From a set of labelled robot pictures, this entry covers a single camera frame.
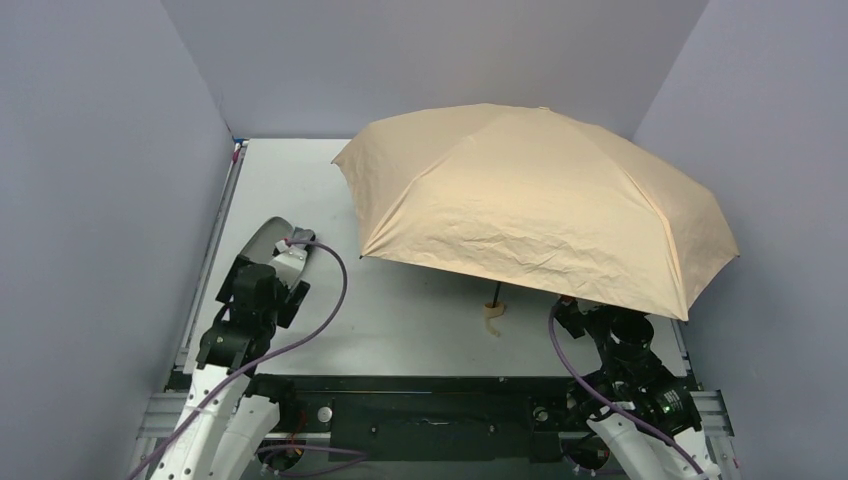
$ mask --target umbrella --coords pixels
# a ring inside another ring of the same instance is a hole
[[[469,105],[379,120],[333,163],[365,256],[688,320],[738,255],[704,186],[545,108]]]

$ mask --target umbrella shaft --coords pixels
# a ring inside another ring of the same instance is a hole
[[[495,285],[495,297],[492,299],[492,307],[493,308],[498,306],[498,295],[500,295],[500,293],[501,293],[501,282],[498,282]]]

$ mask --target umbrella canopy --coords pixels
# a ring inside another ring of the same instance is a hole
[[[333,163],[367,256],[687,320],[738,255],[709,190],[602,127],[544,108],[380,120]]]

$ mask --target gray wall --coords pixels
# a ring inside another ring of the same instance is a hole
[[[241,136],[478,102],[630,137],[707,0],[163,0]]]
[[[0,2],[0,478],[126,473],[232,152],[158,2]]]
[[[746,478],[845,478],[848,3],[712,0],[636,141],[713,189],[742,256],[696,302],[696,373]]]

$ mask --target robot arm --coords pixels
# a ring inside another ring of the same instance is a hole
[[[631,480],[718,479],[721,471],[710,459],[703,431],[688,428],[674,436],[674,441],[704,470],[704,475],[699,476],[673,448],[640,432],[630,420],[617,413],[604,417],[586,423],[609,447]]]
[[[654,330],[645,315],[611,306],[582,313],[576,302],[563,301],[555,309],[554,318],[572,337],[589,333],[598,348],[602,367],[583,380],[671,437],[704,471],[697,474],[673,447],[574,388],[569,394],[572,413],[586,420],[627,475],[633,480],[717,479],[720,469],[710,459],[692,396],[651,351]]]
[[[196,408],[208,393],[227,377],[227,369],[207,365],[192,376],[188,400],[183,407],[178,425]],[[218,444],[224,436],[236,402],[241,398],[250,379],[242,375],[227,385],[210,403],[165,455],[154,466],[153,480],[202,478],[209,475]]]
[[[275,217],[238,255],[216,296],[224,306],[200,339],[197,368],[177,425],[198,411],[200,402],[233,371],[264,355],[277,327],[288,328],[294,319],[309,291],[309,284],[300,280],[309,252],[285,245],[283,238],[313,240],[315,234]],[[252,370],[238,377],[199,411],[153,466],[152,479],[238,480],[259,443],[280,421],[287,393],[287,385],[254,376]]]

